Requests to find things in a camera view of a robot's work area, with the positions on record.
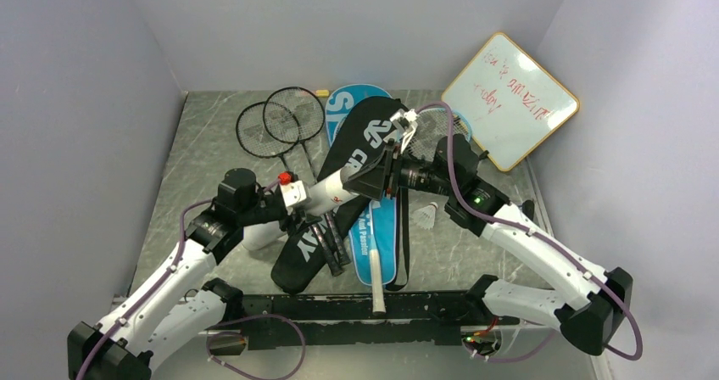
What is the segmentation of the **white shuttlecock tube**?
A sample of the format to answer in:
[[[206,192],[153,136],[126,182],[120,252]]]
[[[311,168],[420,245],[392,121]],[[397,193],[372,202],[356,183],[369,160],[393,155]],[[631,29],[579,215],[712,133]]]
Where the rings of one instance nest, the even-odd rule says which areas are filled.
[[[309,189],[309,202],[304,206],[305,212],[309,215],[323,215],[358,197],[357,193],[343,187],[358,170],[344,166],[313,185]]]

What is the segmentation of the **white plastic shuttlecock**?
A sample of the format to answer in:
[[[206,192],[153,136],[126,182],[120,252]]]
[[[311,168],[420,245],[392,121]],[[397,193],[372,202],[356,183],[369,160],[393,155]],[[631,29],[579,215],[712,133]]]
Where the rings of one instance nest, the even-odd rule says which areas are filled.
[[[438,204],[431,202],[430,204],[415,210],[412,215],[412,221],[421,229],[431,230],[435,225]]]

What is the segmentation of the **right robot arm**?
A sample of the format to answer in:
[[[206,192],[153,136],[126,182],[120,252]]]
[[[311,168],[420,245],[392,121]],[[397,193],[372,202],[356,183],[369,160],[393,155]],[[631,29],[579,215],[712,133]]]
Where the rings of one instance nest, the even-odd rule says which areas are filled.
[[[477,173],[483,154],[457,132],[453,114],[421,124],[421,114],[400,110],[381,151],[361,166],[339,171],[343,191],[356,197],[391,198],[401,189],[443,195],[459,227],[512,253],[548,287],[530,288],[496,276],[480,277],[467,291],[466,314],[484,325],[512,316],[554,329],[588,355],[611,350],[623,323],[633,331],[639,359],[644,341],[630,309],[634,280],[621,267],[607,270],[551,237],[521,207]]]

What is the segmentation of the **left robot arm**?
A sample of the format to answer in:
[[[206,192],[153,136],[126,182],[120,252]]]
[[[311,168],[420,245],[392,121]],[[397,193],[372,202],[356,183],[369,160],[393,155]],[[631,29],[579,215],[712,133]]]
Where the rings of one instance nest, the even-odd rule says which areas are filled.
[[[305,205],[309,193],[291,173],[266,187],[253,171],[229,170],[216,195],[198,202],[202,212],[185,222],[181,212],[176,246],[151,276],[95,324],[80,322],[67,337],[71,379],[149,379],[179,348],[215,325],[242,320],[242,291],[221,279],[183,296],[200,278],[260,228],[281,226]]]

